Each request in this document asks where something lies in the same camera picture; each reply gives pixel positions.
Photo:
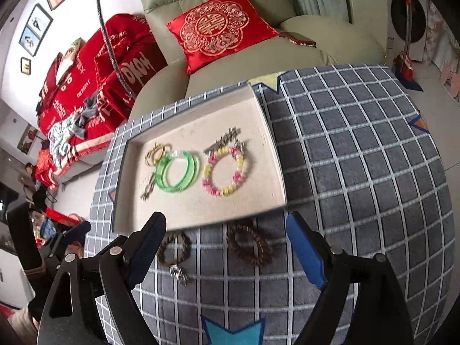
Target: brown beaded bracelet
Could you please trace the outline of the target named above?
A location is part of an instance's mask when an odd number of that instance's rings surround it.
[[[165,249],[168,244],[173,242],[175,239],[182,245],[181,254],[173,261],[165,261]],[[184,232],[172,232],[165,236],[162,244],[156,252],[158,264],[162,267],[170,267],[171,265],[179,265],[190,257],[190,249],[192,242]]]
[[[258,257],[256,257],[253,253],[246,252],[246,250],[238,245],[235,238],[235,234],[237,232],[247,232],[251,235],[257,245]],[[229,248],[235,252],[236,256],[244,262],[254,264],[256,266],[262,266],[271,262],[271,253],[270,249],[268,248],[268,244],[265,241],[265,237],[259,234],[259,232],[257,232],[250,225],[232,226],[230,228],[230,233],[227,235],[227,243]]]

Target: white tile floor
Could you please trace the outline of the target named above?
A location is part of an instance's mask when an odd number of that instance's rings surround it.
[[[440,71],[435,65],[414,65],[415,78],[424,92],[409,91],[412,101],[420,109],[433,139],[438,146],[442,162],[446,168],[447,181],[456,219],[460,219],[460,106],[458,106],[441,86]],[[83,218],[89,218],[93,201],[94,187],[98,172],[93,171],[59,189],[54,209],[63,214],[75,212]],[[460,239],[460,226],[456,229],[456,238]],[[456,243],[456,260],[460,260],[460,242]],[[460,292],[460,264],[455,264],[446,309],[450,310]]]

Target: teal star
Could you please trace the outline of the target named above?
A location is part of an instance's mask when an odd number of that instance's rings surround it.
[[[213,345],[262,345],[265,318],[232,332],[202,315],[208,342]]]

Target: floral emblem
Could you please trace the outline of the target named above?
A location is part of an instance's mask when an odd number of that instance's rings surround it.
[[[180,37],[187,52],[216,56],[240,45],[248,23],[249,16],[239,4],[210,1],[187,14]]]

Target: pink and yellow beaded bracelet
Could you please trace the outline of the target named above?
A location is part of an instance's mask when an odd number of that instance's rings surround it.
[[[236,161],[236,171],[233,174],[232,178],[232,184],[229,186],[219,189],[215,187],[212,184],[211,180],[211,173],[212,169],[214,168],[215,164],[219,162],[219,160],[226,156],[227,154],[231,154],[231,156],[235,159]],[[224,146],[220,147],[213,153],[211,153],[206,161],[206,164],[203,168],[203,179],[202,179],[202,185],[205,191],[208,193],[212,194],[213,196],[216,197],[225,197],[229,196],[233,192],[235,192],[238,187],[243,183],[244,181],[244,158],[243,158],[243,153],[241,152],[240,149],[236,147],[229,147],[229,146]]]

